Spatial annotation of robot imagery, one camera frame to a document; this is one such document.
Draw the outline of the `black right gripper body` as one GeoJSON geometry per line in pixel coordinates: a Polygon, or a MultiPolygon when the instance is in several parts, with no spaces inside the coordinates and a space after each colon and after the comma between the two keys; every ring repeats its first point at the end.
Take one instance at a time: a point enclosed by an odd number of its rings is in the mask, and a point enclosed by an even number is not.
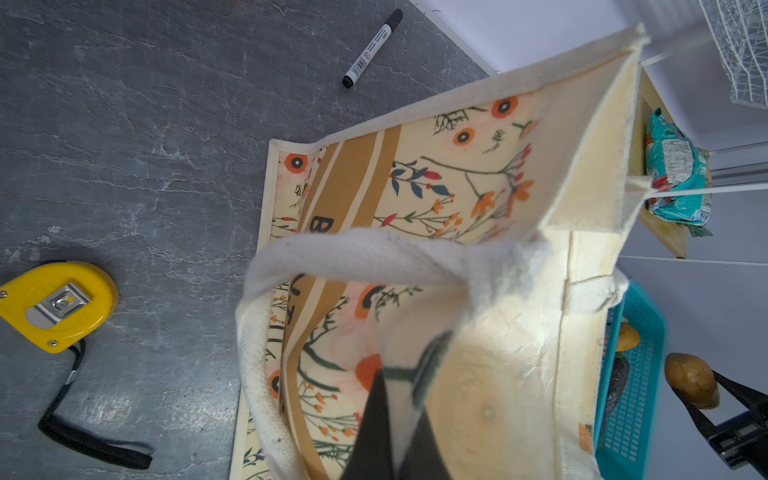
{"type": "Polygon", "coordinates": [[[719,425],[707,435],[710,447],[732,470],[752,467],[767,476],[767,402],[719,425]]]}

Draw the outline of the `brown potato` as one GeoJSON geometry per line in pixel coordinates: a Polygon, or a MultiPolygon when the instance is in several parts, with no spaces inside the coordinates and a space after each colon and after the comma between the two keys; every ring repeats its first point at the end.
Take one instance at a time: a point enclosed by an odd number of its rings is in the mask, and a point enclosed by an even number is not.
{"type": "Polygon", "coordinates": [[[691,354],[670,353],[665,359],[668,385],[698,409],[720,405],[718,383],[709,364],[691,354]]]}

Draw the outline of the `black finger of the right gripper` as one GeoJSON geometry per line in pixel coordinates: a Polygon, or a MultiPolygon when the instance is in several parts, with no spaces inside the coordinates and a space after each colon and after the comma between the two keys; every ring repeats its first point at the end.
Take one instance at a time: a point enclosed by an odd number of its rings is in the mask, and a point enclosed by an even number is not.
{"type": "Polygon", "coordinates": [[[716,425],[712,423],[712,421],[704,414],[702,413],[697,407],[695,407],[683,394],[682,391],[673,388],[672,391],[675,393],[675,395],[678,397],[678,399],[682,402],[684,407],[686,408],[689,416],[691,417],[696,429],[699,431],[699,433],[707,440],[709,441],[711,438],[713,438],[717,434],[717,428],[716,425]]]}
{"type": "Polygon", "coordinates": [[[757,391],[751,387],[747,387],[738,382],[732,381],[727,377],[713,372],[717,383],[724,387],[734,398],[736,398],[743,406],[745,406],[750,412],[757,414],[767,413],[767,400],[768,396],[760,391],[757,391]]]}

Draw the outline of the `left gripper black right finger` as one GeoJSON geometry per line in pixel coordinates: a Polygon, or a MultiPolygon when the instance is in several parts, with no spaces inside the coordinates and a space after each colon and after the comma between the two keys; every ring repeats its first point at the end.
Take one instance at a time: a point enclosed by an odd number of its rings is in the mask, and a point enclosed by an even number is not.
{"type": "Polygon", "coordinates": [[[398,470],[403,480],[451,480],[427,413],[422,413],[398,470]]]}

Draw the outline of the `cream floral tote bag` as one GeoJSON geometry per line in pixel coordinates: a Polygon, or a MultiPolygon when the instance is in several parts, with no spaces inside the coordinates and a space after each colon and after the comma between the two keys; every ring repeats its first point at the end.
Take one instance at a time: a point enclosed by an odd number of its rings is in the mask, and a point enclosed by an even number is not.
{"type": "Polygon", "coordinates": [[[637,25],[313,143],[268,147],[235,321],[258,479],[341,479],[377,371],[395,478],[427,413],[451,479],[596,479],[637,25]]]}

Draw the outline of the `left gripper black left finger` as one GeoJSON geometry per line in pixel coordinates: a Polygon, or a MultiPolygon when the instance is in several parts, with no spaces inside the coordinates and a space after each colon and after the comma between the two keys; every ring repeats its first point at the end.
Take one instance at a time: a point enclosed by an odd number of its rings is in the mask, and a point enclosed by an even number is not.
{"type": "Polygon", "coordinates": [[[392,480],[388,398],[383,371],[376,372],[362,415],[359,433],[342,480],[392,480]]]}

